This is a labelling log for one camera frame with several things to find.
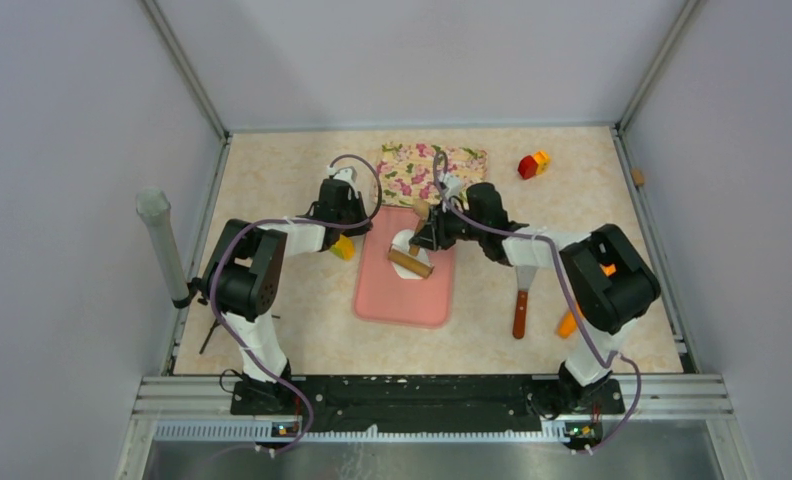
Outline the white dough ball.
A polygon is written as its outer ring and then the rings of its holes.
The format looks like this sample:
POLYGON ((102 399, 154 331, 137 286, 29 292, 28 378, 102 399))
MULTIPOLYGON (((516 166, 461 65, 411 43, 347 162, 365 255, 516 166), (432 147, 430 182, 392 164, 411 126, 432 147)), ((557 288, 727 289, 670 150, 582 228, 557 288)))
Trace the white dough ball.
POLYGON ((388 250, 387 259, 391 262, 395 271, 402 279, 428 279, 434 270, 431 261, 419 262, 405 253, 405 240, 409 235, 413 238, 415 231, 404 229, 394 235, 388 250))

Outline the wooden rolling pin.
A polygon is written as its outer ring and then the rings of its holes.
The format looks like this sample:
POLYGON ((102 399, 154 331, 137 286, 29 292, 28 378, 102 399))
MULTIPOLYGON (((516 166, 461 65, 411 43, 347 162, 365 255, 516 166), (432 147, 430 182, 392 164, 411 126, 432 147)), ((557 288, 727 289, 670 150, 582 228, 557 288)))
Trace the wooden rolling pin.
POLYGON ((427 201, 419 199, 414 201, 412 210, 418 219, 415 227, 412 230, 401 230, 394 235, 387 259, 402 279, 424 280, 431 276, 434 266, 428 254, 420 246, 412 244, 411 239, 425 226, 431 206, 427 201))

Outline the pink plastic tray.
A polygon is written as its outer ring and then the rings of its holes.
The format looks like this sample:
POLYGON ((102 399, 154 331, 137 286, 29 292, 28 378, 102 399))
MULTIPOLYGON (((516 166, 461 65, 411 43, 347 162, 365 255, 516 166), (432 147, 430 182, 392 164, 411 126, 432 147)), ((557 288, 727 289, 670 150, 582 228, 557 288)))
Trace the pink plastic tray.
POLYGON ((391 241, 403 230, 413 231, 415 213, 405 207, 384 206, 365 235, 354 296, 354 313, 371 322, 436 329, 452 309, 455 250, 429 254, 430 277, 403 278, 387 259, 391 241))

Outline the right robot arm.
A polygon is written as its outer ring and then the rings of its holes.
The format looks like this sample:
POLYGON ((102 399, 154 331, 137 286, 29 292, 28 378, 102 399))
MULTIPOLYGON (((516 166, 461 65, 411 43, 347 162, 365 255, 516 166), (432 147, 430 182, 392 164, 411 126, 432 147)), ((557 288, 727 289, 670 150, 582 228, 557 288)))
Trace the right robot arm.
POLYGON ((516 222, 488 182, 468 187, 464 202, 419 199, 413 210, 422 226, 411 246, 439 251, 472 241, 500 265, 555 271, 580 339, 559 367, 549 408, 584 412, 594 404, 626 337, 662 292, 625 232, 608 223, 584 234, 550 233, 516 222))

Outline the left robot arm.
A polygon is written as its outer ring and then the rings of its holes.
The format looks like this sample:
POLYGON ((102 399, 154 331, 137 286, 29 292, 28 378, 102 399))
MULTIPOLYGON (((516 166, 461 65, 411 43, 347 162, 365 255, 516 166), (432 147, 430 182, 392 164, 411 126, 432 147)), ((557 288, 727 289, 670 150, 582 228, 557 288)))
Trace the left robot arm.
POLYGON ((318 198, 299 217, 256 227, 240 219, 226 222, 198 286, 201 301, 222 315, 219 321, 240 346, 244 366, 237 395, 269 413, 289 407, 293 388, 283 379, 290 365, 271 314, 284 260, 365 234, 371 228, 366 218, 361 193, 343 169, 322 181, 318 198))

